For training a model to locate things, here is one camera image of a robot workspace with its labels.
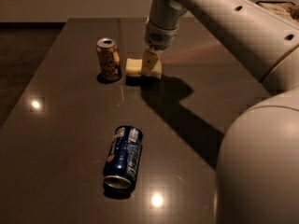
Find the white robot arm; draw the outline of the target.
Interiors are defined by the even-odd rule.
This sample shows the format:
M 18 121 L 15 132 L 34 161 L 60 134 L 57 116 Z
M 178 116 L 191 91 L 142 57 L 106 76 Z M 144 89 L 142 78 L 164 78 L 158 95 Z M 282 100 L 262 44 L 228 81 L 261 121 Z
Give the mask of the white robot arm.
M 214 133 L 178 103 L 169 81 L 146 89 L 155 110 L 216 166 L 215 224 L 299 224 L 298 27 L 249 0 L 152 0 L 145 41 L 152 54 L 167 49 L 181 16 L 191 12 L 269 97 L 244 111 L 219 148 Z

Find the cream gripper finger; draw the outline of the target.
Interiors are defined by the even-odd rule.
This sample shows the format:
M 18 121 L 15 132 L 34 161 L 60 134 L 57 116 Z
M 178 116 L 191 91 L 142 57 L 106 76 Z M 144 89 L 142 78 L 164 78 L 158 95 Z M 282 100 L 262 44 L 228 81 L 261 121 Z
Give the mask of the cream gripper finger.
M 150 75 L 158 79 L 162 77 L 162 62 L 160 59 L 154 59 L 152 61 L 152 69 Z
M 145 49 L 142 57 L 142 75 L 145 77 L 151 77 L 152 61 L 154 59 L 160 59 L 158 52 L 154 49 Z

